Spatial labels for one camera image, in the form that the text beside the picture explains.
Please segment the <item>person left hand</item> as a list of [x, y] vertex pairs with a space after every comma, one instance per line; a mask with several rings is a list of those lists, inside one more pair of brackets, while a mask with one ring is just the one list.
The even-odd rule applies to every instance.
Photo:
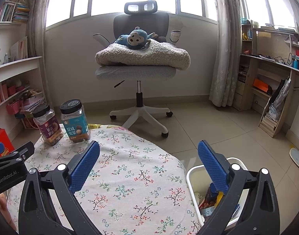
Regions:
[[3, 217], [6, 219], [10, 227], [16, 231], [16, 226], [11, 218], [11, 215], [7, 208], [7, 197], [4, 193], [0, 194], [0, 212], [3, 214]]

